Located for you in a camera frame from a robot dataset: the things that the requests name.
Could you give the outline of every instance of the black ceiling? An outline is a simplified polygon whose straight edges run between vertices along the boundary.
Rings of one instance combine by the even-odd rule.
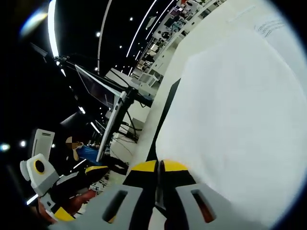
[[[159,17],[171,0],[155,3],[133,43],[130,55],[126,57],[132,39],[153,1],[112,1],[102,36],[100,73],[117,65],[120,71],[125,66],[124,73],[128,74],[128,66],[136,65],[133,55],[147,45],[145,37],[149,30],[145,30],[145,27],[149,18]],[[96,32],[101,29],[107,2],[57,0],[55,30],[60,56],[69,55],[73,62],[94,72],[99,42]],[[22,139],[28,140],[34,127],[53,127],[79,111],[78,106],[82,106],[87,115],[95,119],[101,118],[101,113],[104,115],[107,110],[86,92],[75,71],[65,69],[67,77],[64,77],[52,60],[45,63],[29,48],[30,42],[51,54],[47,19],[18,46],[13,68],[8,70],[7,78],[2,83],[4,119],[0,142],[10,143],[11,146],[17,146]]]

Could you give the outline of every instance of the yellow stripe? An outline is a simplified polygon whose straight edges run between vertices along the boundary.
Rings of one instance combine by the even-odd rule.
[[[112,224],[112,223],[114,222],[114,220],[115,220],[115,217],[116,217],[116,215],[115,215],[114,217],[112,217],[112,219],[109,220],[108,223],[109,223],[109,224]]]
[[[59,219],[59,220],[63,220],[63,221],[72,221],[74,220],[74,218],[68,213],[66,212],[62,207],[60,207],[56,213],[54,214],[54,216]]]
[[[165,172],[188,170],[186,166],[176,161],[163,160]]]
[[[107,166],[91,166],[85,169],[85,173],[88,173],[91,170],[95,170],[95,169],[104,169],[107,168]]]
[[[157,161],[146,161],[132,168],[134,171],[154,172],[154,167]]]

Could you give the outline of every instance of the gray plastic part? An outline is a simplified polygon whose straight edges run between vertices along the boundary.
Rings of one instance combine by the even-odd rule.
[[[27,169],[27,161],[21,161],[19,163],[19,168],[20,168],[21,174],[23,175],[24,179],[26,181],[29,181],[30,175],[29,175],[29,172],[28,172],[28,169]]]
[[[128,230],[133,211],[142,191],[142,188],[122,184],[107,187],[101,195],[90,200],[82,216],[73,221],[60,221],[48,228],[51,230]],[[115,220],[110,224],[103,220],[103,215],[120,192],[127,193],[127,195],[116,214]]]
[[[232,209],[231,203],[205,184],[193,184],[176,188],[184,207],[189,230],[261,230],[258,222],[242,219]],[[206,223],[193,196],[197,193],[215,219]]]
[[[31,183],[31,186],[39,196],[43,196],[58,179],[58,173],[56,171],[53,171],[50,176],[48,176],[44,181],[39,184],[39,186],[35,187],[33,183]]]

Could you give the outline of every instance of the cable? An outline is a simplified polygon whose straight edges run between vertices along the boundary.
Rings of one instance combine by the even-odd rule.
[[[126,150],[128,150],[128,152],[131,154],[131,156],[133,156],[132,152],[130,152],[130,150],[127,149],[126,146],[124,146],[122,143],[118,142],[116,139],[114,141],[116,141],[118,144],[121,144]]]
[[[145,108],[146,106],[145,105],[143,105],[141,102],[139,102],[140,103],[140,105],[142,106],[142,108]]]
[[[122,124],[122,125],[124,125],[124,126],[128,126],[129,128],[133,128],[133,127],[131,127],[131,126],[129,126],[128,124],[126,124],[126,123],[124,123],[124,124]],[[141,128],[136,128],[135,129],[136,131],[142,131],[142,129]]]
[[[120,77],[117,73],[115,73],[113,70],[111,70],[110,69],[110,71],[112,72],[112,73],[114,73],[117,77],[119,77],[122,81],[124,81],[128,86],[129,86],[129,84],[122,78],[122,77]]]
[[[136,144],[136,142],[134,142],[134,141],[127,141],[127,140],[124,140],[124,139],[121,139],[121,138],[116,138],[116,140],[122,140],[122,141],[125,141],[127,143],[134,143],[134,144]]]
[[[128,110],[127,110],[127,114],[128,114],[129,120],[131,121],[131,124],[132,124],[132,126],[133,126],[134,135],[136,136],[135,126],[134,126],[134,123],[132,122],[132,119],[131,119],[131,116],[130,116],[130,114],[129,114]]]
[[[117,157],[117,159],[119,159],[119,157],[115,154],[115,152],[112,149],[110,149],[110,151]]]

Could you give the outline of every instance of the ceiling light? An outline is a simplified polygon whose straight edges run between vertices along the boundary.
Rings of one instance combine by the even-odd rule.
[[[0,146],[0,150],[1,151],[7,151],[7,150],[9,150],[10,149],[10,145],[9,144],[2,144],[1,146]]]
[[[160,20],[160,18],[162,17],[162,15],[165,13],[165,11],[167,10],[167,8],[173,3],[174,0],[171,0],[171,2],[168,4],[168,6],[165,8],[165,10],[162,12],[162,14],[159,16],[159,18],[157,19],[157,21],[155,22],[155,24],[153,25],[153,27],[151,28],[151,30],[149,31],[148,35],[146,36],[145,40],[148,39],[150,33],[152,32],[152,30],[154,29],[155,25],[157,25],[157,22]]]
[[[56,33],[54,29],[54,14],[56,9],[56,0],[52,0],[49,3],[48,8],[48,34],[49,34],[49,42],[51,46],[51,51],[53,57],[59,56],[57,41],[56,41]]]
[[[80,109],[80,111],[81,111],[83,114],[85,114],[85,110],[84,110],[82,107],[79,107],[79,106],[78,106],[78,108]]]
[[[129,74],[128,74],[128,76],[130,76],[130,74],[131,74],[131,71],[132,71],[132,67],[131,67],[131,69],[130,69],[130,71],[129,71]]]
[[[99,130],[96,128],[96,126],[93,124],[93,122],[91,122],[91,125],[93,126],[93,128],[97,131],[97,133],[100,134]]]
[[[25,147],[25,144],[26,144],[26,142],[25,142],[24,140],[22,140],[22,141],[20,142],[20,146],[21,146],[21,147]]]
[[[141,24],[139,25],[139,28],[137,29],[137,31],[136,31],[136,33],[135,33],[135,35],[134,35],[134,37],[133,37],[133,40],[132,40],[132,42],[131,42],[131,44],[130,44],[130,47],[129,47],[129,49],[128,49],[128,52],[127,52],[126,57],[128,57],[128,55],[129,55],[129,53],[130,53],[131,47],[132,47],[132,45],[133,45],[133,42],[134,42],[136,36],[138,35],[138,32],[139,32],[139,30],[140,30],[140,28],[141,28],[143,22],[145,21],[145,18],[147,17],[149,11],[152,9],[152,7],[154,6],[154,4],[155,4],[156,2],[157,2],[157,0],[154,0],[154,2],[153,2],[153,3],[151,4],[151,6],[149,7],[147,13],[145,14],[143,20],[141,21]]]
[[[65,74],[65,72],[64,72],[64,70],[63,70],[63,69],[61,69],[61,72],[62,72],[62,74],[63,74],[64,76],[66,76],[66,74]]]
[[[135,57],[135,60],[138,58],[139,54],[140,54],[140,50],[139,50],[139,52],[138,52],[137,56]]]

